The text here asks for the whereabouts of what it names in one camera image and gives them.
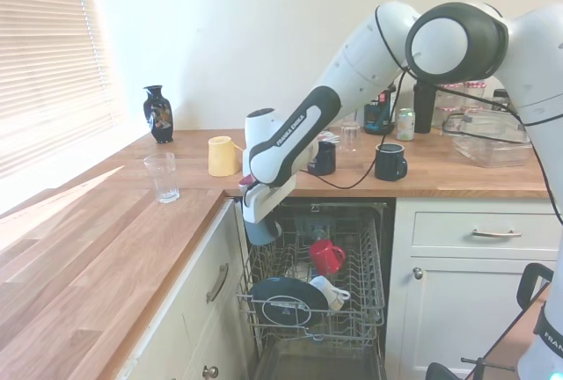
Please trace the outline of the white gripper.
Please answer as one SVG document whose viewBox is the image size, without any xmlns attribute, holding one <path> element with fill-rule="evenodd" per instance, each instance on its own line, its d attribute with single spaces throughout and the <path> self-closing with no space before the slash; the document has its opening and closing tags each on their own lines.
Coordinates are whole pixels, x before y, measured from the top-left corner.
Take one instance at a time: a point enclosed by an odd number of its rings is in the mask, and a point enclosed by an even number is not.
<svg viewBox="0 0 563 380">
<path fill-rule="evenodd" d="M 243 194 L 243 218 L 249 223 L 261 222 L 295 187 L 296 176 L 279 187 L 260 183 L 252 175 L 242 178 L 239 189 Z"/>
</svg>

